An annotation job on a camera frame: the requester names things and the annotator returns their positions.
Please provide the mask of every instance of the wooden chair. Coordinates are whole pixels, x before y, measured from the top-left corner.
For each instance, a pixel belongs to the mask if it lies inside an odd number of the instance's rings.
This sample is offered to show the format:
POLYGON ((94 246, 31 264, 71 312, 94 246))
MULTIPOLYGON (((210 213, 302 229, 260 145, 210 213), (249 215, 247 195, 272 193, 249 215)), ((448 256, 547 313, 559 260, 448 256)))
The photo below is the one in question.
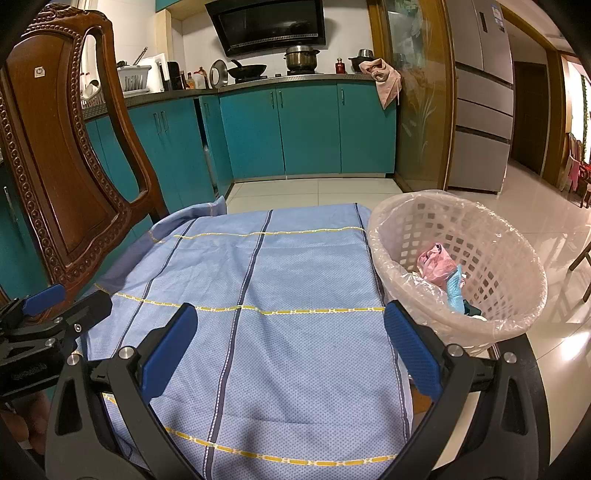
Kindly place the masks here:
POLYGON ((168 215, 156 173, 131 124, 115 67, 112 24, 100 12, 50 4, 0 70, 0 141, 50 282, 66 308, 131 228, 168 215), (139 186, 133 202, 113 186, 90 144, 79 79, 87 35, 113 130, 139 186))

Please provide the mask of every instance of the chair leg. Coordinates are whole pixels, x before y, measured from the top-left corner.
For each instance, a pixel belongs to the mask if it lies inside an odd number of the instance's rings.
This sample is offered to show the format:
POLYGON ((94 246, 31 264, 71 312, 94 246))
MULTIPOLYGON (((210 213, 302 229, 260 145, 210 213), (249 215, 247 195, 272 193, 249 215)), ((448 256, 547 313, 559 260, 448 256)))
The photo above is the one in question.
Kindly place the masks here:
POLYGON ((589 242, 589 244, 584 248, 581 254, 575 259, 575 261, 570 264, 569 270, 573 271, 575 268, 577 268, 579 264, 583 261, 583 259, 589 255, 589 251, 591 251, 591 242, 589 242))
POLYGON ((585 295, 583 295, 583 301, 587 302, 587 300, 589 300, 590 295, 591 295, 591 283, 587 287, 587 290, 585 291, 585 295))

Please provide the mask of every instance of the plastic bag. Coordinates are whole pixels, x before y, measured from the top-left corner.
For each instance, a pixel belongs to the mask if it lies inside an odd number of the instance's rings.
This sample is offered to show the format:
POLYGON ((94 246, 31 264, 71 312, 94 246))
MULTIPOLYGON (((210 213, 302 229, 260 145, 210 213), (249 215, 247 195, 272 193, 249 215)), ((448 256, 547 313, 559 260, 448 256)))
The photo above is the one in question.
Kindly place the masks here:
POLYGON ((475 355, 525 333, 545 306, 548 284, 533 248, 479 203, 439 190, 396 195, 374 209, 368 229, 387 300, 399 300, 446 345, 459 343, 475 355), (447 294, 418 275, 417 257, 433 242, 462 265, 463 297, 487 321, 452 311, 447 294))

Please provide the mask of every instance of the bottle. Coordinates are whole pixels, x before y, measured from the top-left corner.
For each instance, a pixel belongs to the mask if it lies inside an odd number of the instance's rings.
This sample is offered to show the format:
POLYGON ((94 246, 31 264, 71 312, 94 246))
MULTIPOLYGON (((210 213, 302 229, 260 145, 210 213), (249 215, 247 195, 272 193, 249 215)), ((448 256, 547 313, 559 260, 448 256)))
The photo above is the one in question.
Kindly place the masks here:
POLYGON ((196 89, 206 88, 205 77, 201 75, 199 72, 193 72, 193 81, 195 82, 196 89))
POLYGON ((187 85, 187 80, 184 77, 184 70, 181 70, 181 81, 183 82, 183 88, 187 90, 189 86, 187 85))
POLYGON ((203 70, 203 67, 199 67, 199 71, 195 72, 195 73, 199 73, 199 74, 203 75, 203 78, 205 79, 205 88, 210 88, 209 82, 207 81, 207 72, 205 70, 203 70))
POLYGON ((189 85, 189 89, 195 90, 195 80, 191 77, 191 72, 187 73, 187 84, 189 85))
POLYGON ((336 73, 347 73, 347 71, 345 70, 345 64, 343 63, 343 59, 336 59, 335 72, 336 73))

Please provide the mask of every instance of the pink plastic bag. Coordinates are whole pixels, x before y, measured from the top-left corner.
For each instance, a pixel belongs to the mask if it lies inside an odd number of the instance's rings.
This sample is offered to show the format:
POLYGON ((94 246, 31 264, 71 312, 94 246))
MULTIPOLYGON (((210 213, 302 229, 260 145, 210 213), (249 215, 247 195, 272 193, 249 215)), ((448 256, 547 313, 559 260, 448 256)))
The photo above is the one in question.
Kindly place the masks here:
POLYGON ((437 242, 419 255, 417 267, 425 280, 445 291, 447 279, 456 271, 457 265, 443 245, 437 242))

